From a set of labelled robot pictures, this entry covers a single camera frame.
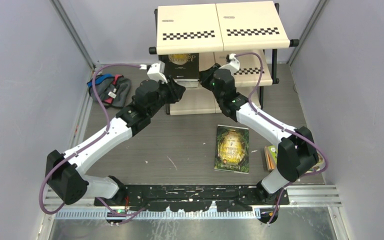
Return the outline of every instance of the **gray wall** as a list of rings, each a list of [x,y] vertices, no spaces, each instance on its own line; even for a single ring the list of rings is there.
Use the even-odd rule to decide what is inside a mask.
[[[60,0],[93,60],[110,63],[151,63],[148,48],[157,43],[154,9],[158,6],[256,2],[258,0]],[[276,0],[290,39],[298,39],[319,0]],[[280,49],[286,63],[293,48]],[[271,63],[271,51],[267,51]]]
[[[36,237],[46,156],[68,147],[88,74],[49,0],[0,3],[0,240]]]
[[[292,69],[353,239],[384,239],[384,1],[331,0]]]

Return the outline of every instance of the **wooden floor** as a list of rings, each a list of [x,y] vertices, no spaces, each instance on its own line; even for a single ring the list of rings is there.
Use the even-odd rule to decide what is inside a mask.
[[[132,80],[128,103],[140,82],[147,79],[145,70],[132,67],[111,67],[106,73],[123,74]],[[264,89],[263,110],[288,125],[305,126],[289,66],[280,64],[277,77],[279,84]],[[112,118],[117,110],[109,109],[108,113]],[[94,103],[85,139],[105,124],[102,109]],[[170,116],[162,108],[149,126],[107,153],[87,174],[115,176],[125,184],[256,184],[269,174],[263,158],[263,148],[269,142],[251,129],[249,174],[215,171],[217,125],[245,127],[221,113]],[[324,181],[321,175],[316,175],[304,177],[300,184],[324,184]]]

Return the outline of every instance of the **black and white checkered strip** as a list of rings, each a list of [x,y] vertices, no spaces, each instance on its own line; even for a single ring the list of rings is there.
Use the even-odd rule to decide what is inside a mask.
[[[254,28],[254,29],[228,29],[228,36],[258,36],[258,35],[273,35],[281,34],[277,27]]]
[[[248,74],[259,74],[259,67],[250,67],[250,68],[240,68],[237,72],[233,73],[233,75],[248,75]]]
[[[197,32],[178,32],[178,33],[163,33],[162,40],[182,40],[182,39],[202,39],[202,38],[215,38],[214,30],[211,31],[197,31]]]

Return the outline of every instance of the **book on floor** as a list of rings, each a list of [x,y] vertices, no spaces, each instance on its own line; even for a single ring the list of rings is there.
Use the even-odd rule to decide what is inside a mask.
[[[248,128],[218,125],[214,169],[248,174],[249,135]]]
[[[264,155],[265,155],[265,162],[267,164],[267,170],[273,171],[276,168],[276,164],[278,163],[277,148],[274,145],[265,146]],[[307,173],[319,171],[321,168],[325,166],[325,160],[323,159],[323,157],[319,153],[317,153],[317,155],[318,155],[318,162],[316,163],[316,165],[310,168],[307,171]]]
[[[200,54],[170,54],[164,58],[164,74],[171,75],[179,84],[198,83],[200,78]]]

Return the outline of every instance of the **backpack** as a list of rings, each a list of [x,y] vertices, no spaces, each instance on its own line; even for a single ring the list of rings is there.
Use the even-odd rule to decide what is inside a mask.
[[[97,99],[92,89],[92,80],[87,82],[89,96]],[[96,91],[105,108],[122,109],[125,106],[127,95],[132,87],[132,81],[123,75],[100,74],[95,79]]]

